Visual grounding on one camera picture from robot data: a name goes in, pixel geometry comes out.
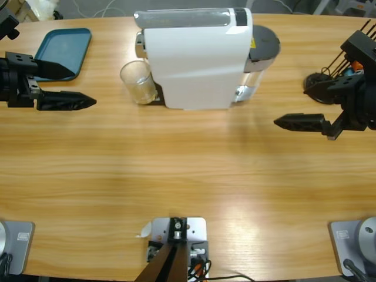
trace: clear glass cup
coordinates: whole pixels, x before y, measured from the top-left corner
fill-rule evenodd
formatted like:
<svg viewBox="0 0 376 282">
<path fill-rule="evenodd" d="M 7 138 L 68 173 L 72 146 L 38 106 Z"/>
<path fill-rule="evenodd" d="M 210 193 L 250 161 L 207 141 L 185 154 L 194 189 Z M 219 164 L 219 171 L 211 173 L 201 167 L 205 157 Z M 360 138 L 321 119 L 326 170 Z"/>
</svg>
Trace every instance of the clear glass cup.
<svg viewBox="0 0 376 282">
<path fill-rule="evenodd" d="M 120 78 L 137 104 L 149 104 L 157 97 L 150 66 L 145 61 L 127 63 L 120 71 Z"/>
</svg>

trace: coffee machine lid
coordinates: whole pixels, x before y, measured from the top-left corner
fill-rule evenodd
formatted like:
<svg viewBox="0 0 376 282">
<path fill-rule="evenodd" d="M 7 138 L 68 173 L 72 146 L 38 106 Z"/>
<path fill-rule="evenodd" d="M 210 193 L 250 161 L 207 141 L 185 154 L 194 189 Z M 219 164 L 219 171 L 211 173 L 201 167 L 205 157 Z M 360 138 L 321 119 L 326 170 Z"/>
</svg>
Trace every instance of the coffee machine lid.
<svg viewBox="0 0 376 282">
<path fill-rule="evenodd" d="M 140 28 L 197 28 L 231 22 L 227 8 L 136 11 L 134 17 Z"/>
</svg>

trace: sticker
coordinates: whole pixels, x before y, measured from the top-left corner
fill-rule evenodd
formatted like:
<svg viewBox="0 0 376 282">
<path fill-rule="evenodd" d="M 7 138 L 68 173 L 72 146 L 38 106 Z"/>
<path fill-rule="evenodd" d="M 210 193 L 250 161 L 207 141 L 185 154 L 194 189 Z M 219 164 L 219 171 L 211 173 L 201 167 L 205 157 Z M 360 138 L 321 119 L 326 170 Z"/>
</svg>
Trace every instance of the sticker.
<svg viewBox="0 0 376 282">
<path fill-rule="evenodd" d="M 29 241 L 30 233 L 18 233 L 17 241 Z"/>
<path fill-rule="evenodd" d="M 348 231 L 347 230 L 340 230 L 337 231 L 337 238 L 338 239 L 349 239 Z"/>
<path fill-rule="evenodd" d="M 256 49 L 256 41 L 252 38 L 251 48 Z"/>
</svg>

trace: metal mount plate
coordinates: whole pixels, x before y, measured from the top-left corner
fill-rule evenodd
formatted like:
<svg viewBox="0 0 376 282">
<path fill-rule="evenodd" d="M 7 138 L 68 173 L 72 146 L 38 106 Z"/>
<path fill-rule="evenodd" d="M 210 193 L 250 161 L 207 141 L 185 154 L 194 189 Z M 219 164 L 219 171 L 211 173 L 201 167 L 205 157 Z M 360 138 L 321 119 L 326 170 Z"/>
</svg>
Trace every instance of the metal mount plate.
<svg viewBox="0 0 376 282">
<path fill-rule="evenodd" d="M 353 274 L 344 267 L 343 261 L 350 259 L 363 273 L 365 273 L 364 261 L 360 255 L 357 243 L 357 228 L 361 220 L 336 221 L 330 224 L 331 238 L 335 245 L 337 264 L 343 275 L 350 277 Z"/>
<path fill-rule="evenodd" d="M 24 272 L 28 259 L 34 224 L 22 221 L 2 221 L 6 229 L 4 252 L 13 255 L 10 274 L 20 275 Z"/>
<path fill-rule="evenodd" d="M 152 222 L 152 241 L 167 243 L 169 217 L 159 217 Z M 187 241 L 207 241 L 206 221 L 202 217 L 187 217 Z"/>
</svg>

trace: gray metal base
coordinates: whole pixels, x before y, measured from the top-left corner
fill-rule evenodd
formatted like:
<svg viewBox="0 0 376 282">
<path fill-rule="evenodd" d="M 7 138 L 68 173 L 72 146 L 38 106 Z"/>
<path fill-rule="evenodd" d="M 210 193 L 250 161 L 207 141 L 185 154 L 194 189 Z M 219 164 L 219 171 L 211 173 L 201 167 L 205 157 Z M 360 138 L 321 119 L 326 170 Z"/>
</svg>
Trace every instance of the gray metal base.
<svg viewBox="0 0 376 282">
<path fill-rule="evenodd" d="M 374 236 L 376 228 L 374 222 L 375 218 L 370 218 L 365 221 L 337 221 L 330 224 L 330 233 L 337 257 L 338 269 L 343 275 L 347 277 L 353 276 L 352 272 L 343 265 L 344 260 L 347 258 L 352 260 L 355 266 L 363 273 L 374 273 L 376 271 L 376 266 L 367 262 L 364 257 L 367 251 L 375 249 Z"/>
<path fill-rule="evenodd" d="M 19 275 L 24 272 L 31 239 L 34 231 L 34 224 L 31 222 L 21 221 L 3 221 L 0 225 L 0 235 L 6 233 L 4 253 L 12 254 L 10 274 Z"/>
<path fill-rule="evenodd" d="M 170 229 L 170 218 L 159 217 L 152 222 L 152 238 L 151 241 L 157 243 L 167 243 L 168 233 Z M 191 259 L 202 255 L 209 259 L 209 245 L 207 242 L 206 221 L 202 217 L 187 217 L 187 247 L 190 250 L 188 254 L 188 266 L 190 267 Z M 150 252 L 156 254 L 153 247 L 149 247 L 146 252 L 146 261 L 149 259 Z"/>
<path fill-rule="evenodd" d="M 187 241 L 206 241 L 206 221 L 202 217 L 187 217 Z M 152 222 L 152 241 L 167 243 L 170 228 L 169 217 L 159 217 Z"/>
</svg>

